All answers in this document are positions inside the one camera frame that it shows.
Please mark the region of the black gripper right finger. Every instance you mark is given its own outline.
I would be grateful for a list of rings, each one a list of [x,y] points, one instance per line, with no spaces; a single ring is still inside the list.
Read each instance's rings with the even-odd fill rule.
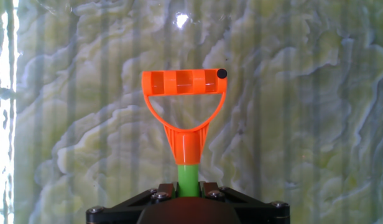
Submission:
[[[264,203],[216,182],[199,182],[200,195],[229,205],[241,223],[290,224],[290,205],[283,201]]]

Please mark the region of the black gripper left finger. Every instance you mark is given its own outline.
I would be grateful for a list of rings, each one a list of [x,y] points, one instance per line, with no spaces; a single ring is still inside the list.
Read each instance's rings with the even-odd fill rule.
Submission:
[[[179,184],[160,184],[111,208],[94,206],[87,209],[86,224],[137,223],[142,211],[152,205],[178,196]]]

